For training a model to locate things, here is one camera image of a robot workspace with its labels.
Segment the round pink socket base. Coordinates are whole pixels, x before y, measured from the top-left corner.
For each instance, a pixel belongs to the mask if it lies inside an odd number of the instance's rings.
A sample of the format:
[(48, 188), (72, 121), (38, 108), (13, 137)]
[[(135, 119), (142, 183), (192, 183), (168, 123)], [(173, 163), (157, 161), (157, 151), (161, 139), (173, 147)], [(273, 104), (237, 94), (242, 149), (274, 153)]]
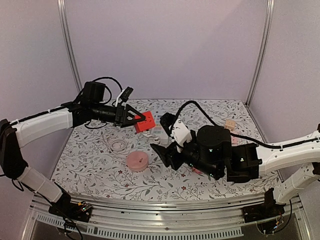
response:
[(126, 166), (133, 172), (141, 172), (149, 165), (149, 156), (144, 151), (133, 151), (126, 157)]

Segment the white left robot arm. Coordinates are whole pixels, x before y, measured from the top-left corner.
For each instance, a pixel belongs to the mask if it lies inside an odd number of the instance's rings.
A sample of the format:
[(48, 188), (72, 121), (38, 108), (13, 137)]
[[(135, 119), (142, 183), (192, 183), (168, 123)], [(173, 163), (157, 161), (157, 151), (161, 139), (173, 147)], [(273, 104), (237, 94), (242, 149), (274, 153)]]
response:
[(73, 101), (14, 121), (0, 121), (0, 168), (3, 175), (20, 182), (34, 193), (47, 199), (63, 216), (74, 213), (70, 195), (58, 184), (30, 167), (24, 160), (21, 149), (28, 144), (61, 130), (79, 127), (92, 120), (111, 123), (126, 128), (142, 122), (146, 117), (129, 104), (133, 89), (121, 89), (115, 105), (103, 101), (109, 88), (99, 79), (88, 81)]

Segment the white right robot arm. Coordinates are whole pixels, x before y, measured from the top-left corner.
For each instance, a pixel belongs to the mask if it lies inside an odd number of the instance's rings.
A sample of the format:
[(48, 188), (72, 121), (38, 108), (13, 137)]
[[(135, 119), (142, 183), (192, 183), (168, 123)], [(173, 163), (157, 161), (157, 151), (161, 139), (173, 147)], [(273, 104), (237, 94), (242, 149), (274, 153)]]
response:
[(276, 144), (250, 143), (232, 146), (234, 136), (228, 129), (205, 125), (197, 132), (184, 124), (173, 128), (173, 142), (167, 146), (150, 146), (166, 167), (178, 170), (187, 164), (219, 180), (226, 177), (233, 183), (247, 183), (269, 172), (300, 165), (287, 181), (272, 190), (272, 198), (259, 206), (262, 218), (269, 218), (300, 190), (320, 178), (319, 130), (293, 141)]

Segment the red cube socket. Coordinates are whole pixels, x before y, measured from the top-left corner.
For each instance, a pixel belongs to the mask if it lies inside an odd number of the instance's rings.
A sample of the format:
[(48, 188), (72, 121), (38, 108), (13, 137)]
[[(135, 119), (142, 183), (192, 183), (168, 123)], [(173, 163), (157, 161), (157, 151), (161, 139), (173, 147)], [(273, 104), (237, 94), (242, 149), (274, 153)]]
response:
[(142, 133), (156, 126), (156, 123), (151, 111), (146, 111), (146, 112), (143, 112), (142, 114), (145, 116), (145, 120), (139, 121), (134, 125), (136, 133)]

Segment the pink plug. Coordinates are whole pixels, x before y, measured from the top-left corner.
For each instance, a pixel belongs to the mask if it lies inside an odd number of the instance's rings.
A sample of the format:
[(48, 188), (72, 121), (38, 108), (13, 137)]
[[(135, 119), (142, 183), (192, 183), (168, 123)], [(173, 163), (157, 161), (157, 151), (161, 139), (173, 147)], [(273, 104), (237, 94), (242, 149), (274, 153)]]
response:
[(202, 173), (200, 170), (198, 170), (198, 169), (196, 169), (196, 168), (193, 168), (193, 171), (194, 171), (195, 173), (197, 173), (197, 174), (201, 174), (201, 173)]

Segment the pink cube socket adapter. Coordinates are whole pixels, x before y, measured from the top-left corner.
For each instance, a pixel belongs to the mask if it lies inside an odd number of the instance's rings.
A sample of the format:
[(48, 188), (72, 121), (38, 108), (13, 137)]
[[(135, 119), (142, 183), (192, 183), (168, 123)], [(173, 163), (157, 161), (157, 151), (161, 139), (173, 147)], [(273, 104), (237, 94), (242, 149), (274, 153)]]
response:
[(238, 145), (238, 138), (235, 136), (231, 136), (231, 145), (237, 146)]

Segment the white multicolour power strip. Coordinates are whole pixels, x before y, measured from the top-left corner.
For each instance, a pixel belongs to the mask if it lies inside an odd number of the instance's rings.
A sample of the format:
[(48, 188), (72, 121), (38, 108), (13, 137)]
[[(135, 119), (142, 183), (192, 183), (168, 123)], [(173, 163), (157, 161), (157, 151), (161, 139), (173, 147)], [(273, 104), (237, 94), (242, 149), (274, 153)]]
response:
[(154, 139), (154, 142), (158, 145), (168, 145), (169, 144), (169, 137), (167, 135), (167, 133), (165, 132), (164, 128), (161, 126), (160, 124), (160, 118), (161, 115), (159, 114), (155, 114), (153, 116), (154, 121), (155, 121), (155, 127), (153, 127), (150, 130), (150, 133)]

